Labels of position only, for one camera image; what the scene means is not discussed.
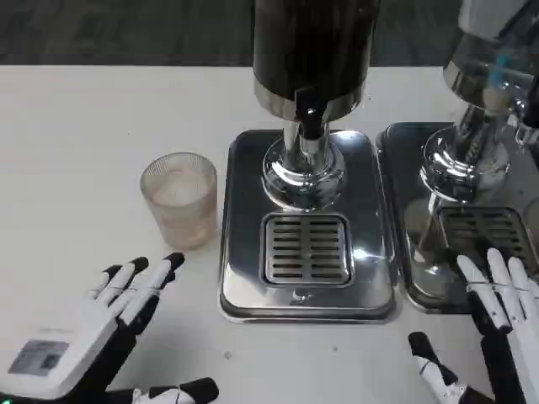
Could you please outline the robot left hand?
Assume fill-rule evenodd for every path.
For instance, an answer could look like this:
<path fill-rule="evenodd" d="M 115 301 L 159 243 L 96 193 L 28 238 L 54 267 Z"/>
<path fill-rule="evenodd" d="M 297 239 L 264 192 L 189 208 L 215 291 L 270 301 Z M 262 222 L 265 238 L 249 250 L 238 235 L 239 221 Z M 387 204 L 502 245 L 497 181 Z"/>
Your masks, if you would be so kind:
<path fill-rule="evenodd" d="M 184 260 L 183 253 L 172 252 L 155 266 L 141 256 L 103 270 L 78 305 L 1 353 L 1 401 L 214 402 L 220 391 L 211 377 L 146 390 L 109 388 Z"/>

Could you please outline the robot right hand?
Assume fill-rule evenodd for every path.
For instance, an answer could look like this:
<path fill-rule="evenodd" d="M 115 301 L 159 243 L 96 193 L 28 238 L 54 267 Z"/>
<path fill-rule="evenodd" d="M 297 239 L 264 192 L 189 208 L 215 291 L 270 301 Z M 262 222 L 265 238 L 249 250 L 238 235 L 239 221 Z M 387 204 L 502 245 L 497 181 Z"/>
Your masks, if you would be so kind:
<path fill-rule="evenodd" d="M 472 319 L 482 336 L 480 346 L 492 398 L 459 380 L 437 357 L 424 332 L 408 335 L 418 371 L 439 403 L 538 402 L 538 283 L 523 261 L 486 251 L 491 280 L 466 255 L 456 264 L 467 282 Z"/>

